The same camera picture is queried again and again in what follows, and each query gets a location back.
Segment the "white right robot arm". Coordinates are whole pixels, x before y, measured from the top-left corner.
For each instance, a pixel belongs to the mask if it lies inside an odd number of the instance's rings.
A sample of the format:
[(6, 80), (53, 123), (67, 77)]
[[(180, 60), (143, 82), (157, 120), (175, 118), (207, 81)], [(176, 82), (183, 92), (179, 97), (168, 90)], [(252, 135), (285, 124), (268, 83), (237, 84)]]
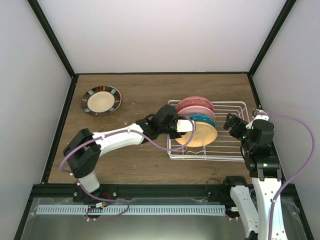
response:
[(276, 195), (282, 183), (280, 160), (273, 151), (274, 124), (261, 110), (251, 122), (229, 113), (223, 125), (240, 141), (240, 152), (251, 177), (256, 201), (242, 176), (227, 176), (223, 182), (223, 198), (234, 202), (247, 240), (288, 239), (282, 204)]

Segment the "light pink plate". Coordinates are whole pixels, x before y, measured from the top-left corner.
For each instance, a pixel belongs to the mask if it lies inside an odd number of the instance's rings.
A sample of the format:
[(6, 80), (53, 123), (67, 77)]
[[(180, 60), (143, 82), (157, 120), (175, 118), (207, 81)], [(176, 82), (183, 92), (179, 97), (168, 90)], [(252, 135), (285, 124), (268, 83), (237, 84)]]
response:
[(216, 120), (216, 116), (214, 114), (214, 112), (205, 107), (205, 106), (201, 106), (201, 105), (192, 105), (192, 106), (187, 106), (183, 109), (181, 109), (178, 113), (179, 116), (189, 116), (190, 114), (201, 114), (201, 115), (205, 115), (207, 117), (209, 117), (211, 120), (215, 121)]

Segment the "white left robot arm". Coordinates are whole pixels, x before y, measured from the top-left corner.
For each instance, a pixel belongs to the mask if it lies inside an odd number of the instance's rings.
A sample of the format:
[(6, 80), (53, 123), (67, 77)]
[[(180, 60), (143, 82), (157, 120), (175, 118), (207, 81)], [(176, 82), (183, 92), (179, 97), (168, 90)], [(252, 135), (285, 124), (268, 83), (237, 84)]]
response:
[(190, 117), (179, 116), (175, 107), (166, 104), (157, 113), (123, 128), (106, 132), (90, 132), (87, 128), (80, 130), (63, 150), (64, 158), (59, 169), (76, 179), (89, 201), (97, 202), (102, 196), (102, 189), (95, 168), (101, 156), (144, 143), (161, 149), (162, 146), (155, 142), (160, 135), (178, 139), (187, 133), (193, 135), (195, 130), (196, 124)]

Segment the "dark striped rim plate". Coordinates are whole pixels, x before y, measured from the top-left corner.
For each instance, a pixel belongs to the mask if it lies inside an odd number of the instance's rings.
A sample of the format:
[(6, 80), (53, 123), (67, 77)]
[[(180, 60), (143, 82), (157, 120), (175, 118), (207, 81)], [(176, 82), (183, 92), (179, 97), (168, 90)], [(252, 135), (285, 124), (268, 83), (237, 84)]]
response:
[(81, 98), (82, 110), (94, 117), (102, 117), (116, 111), (122, 103), (122, 95), (112, 86), (97, 86), (88, 90)]

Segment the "teal plate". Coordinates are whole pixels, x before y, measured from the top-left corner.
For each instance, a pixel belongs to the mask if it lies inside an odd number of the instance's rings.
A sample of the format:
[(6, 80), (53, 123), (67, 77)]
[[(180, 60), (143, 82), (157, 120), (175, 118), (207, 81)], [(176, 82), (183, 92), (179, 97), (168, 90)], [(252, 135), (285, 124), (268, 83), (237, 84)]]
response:
[(196, 122), (204, 122), (207, 124), (212, 125), (213, 127), (216, 127), (216, 123), (214, 120), (212, 120), (209, 116), (205, 114), (200, 114), (200, 113), (193, 113), (190, 114), (189, 117)]

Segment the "yellow plate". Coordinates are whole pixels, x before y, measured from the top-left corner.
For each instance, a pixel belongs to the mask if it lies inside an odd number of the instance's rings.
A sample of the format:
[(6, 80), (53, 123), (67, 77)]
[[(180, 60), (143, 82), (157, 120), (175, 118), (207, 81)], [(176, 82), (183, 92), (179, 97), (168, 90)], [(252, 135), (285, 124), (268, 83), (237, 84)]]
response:
[(192, 140), (187, 145), (191, 148), (202, 147), (211, 144), (218, 136), (217, 130), (209, 123), (196, 121), (195, 132)]

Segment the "dark pink scalloped plate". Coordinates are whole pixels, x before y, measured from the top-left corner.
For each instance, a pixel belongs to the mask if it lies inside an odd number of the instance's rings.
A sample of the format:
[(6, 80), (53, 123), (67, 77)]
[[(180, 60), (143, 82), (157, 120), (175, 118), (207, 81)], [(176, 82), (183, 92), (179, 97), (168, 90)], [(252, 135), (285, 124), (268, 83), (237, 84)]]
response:
[(190, 107), (190, 106), (202, 106), (214, 110), (214, 105), (205, 97), (200, 96), (190, 96), (182, 99), (176, 106), (176, 110), (179, 112), (180, 110)]

